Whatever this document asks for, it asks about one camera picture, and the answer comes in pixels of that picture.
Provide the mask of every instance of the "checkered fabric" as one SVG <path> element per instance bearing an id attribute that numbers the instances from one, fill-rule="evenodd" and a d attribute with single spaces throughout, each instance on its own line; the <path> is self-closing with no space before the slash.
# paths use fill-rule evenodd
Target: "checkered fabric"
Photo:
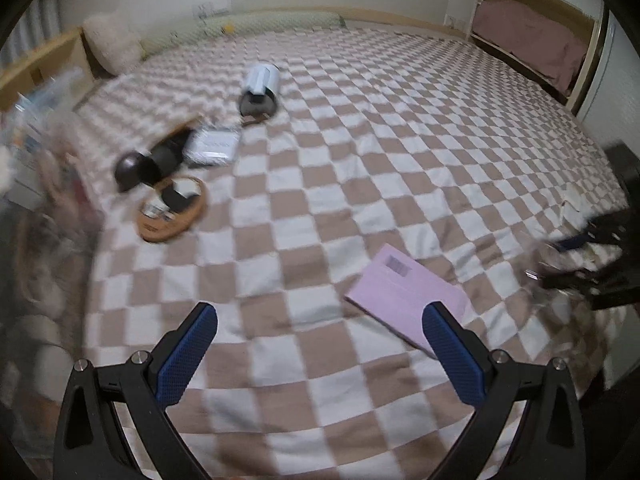
<path id="1" fill-rule="evenodd" d="M 114 161 L 191 114 L 237 123 L 258 60 L 282 70 L 279 112 L 244 130 L 234 165 L 193 172 L 209 206 L 190 232 L 144 243 L 134 216 L 147 190 L 117 196 Z M 624 309 L 539 308 L 521 288 L 522 235 L 566 232 L 567 183 L 594 211 L 623 193 L 564 108 L 471 44 L 372 30 L 220 38 L 151 58 L 79 115 L 106 213 L 88 355 L 122 362 L 198 300 L 215 304 L 218 335 L 168 409 L 214 476 L 421 479 L 460 436 L 471 409 L 440 364 L 343 299 L 385 243 L 466 292 L 465 325 L 489 348 L 566 358 L 579 393 L 622 323 Z"/>

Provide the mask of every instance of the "blue clamp pad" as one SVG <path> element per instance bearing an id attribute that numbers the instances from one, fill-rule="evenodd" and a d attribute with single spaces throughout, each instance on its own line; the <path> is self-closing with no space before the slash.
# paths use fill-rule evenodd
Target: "blue clamp pad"
<path id="1" fill-rule="evenodd" d="M 422 313 L 422 331 L 460 400 L 475 408 L 481 406 L 486 397 L 482 370 L 433 303 Z"/>
<path id="2" fill-rule="evenodd" d="M 180 401 L 217 330 L 216 309 L 206 304 L 158 371 L 156 401 L 163 410 Z"/>

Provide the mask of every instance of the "pink blanket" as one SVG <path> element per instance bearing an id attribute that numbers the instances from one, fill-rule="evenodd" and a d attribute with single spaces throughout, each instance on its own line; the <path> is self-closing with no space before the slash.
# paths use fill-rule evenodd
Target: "pink blanket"
<path id="1" fill-rule="evenodd" d="M 481 2 L 473 32 L 546 76 L 564 95 L 587 53 L 567 27 L 514 0 Z"/>

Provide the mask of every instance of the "pink book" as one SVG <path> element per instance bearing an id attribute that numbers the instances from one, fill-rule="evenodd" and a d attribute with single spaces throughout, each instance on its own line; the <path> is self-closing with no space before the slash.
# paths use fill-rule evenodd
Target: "pink book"
<path id="1" fill-rule="evenodd" d="M 364 269 L 346 298 L 429 353 L 433 351 L 422 333 L 424 307 L 432 301 L 441 301 L 462 323 L 470 303 L 462 290 L 389 244 Z"/>

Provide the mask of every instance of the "clear plastic package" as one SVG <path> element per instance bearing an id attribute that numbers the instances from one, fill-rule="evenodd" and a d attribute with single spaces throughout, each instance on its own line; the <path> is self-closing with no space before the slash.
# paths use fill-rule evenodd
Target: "clear plastic package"
<path id="1" fill-rule="evenodd" d="M 184 158 L 194 166 L 233 164 L 238 154 L 240 135 L 236 126 L 202 123 L 187 143 Z"/>

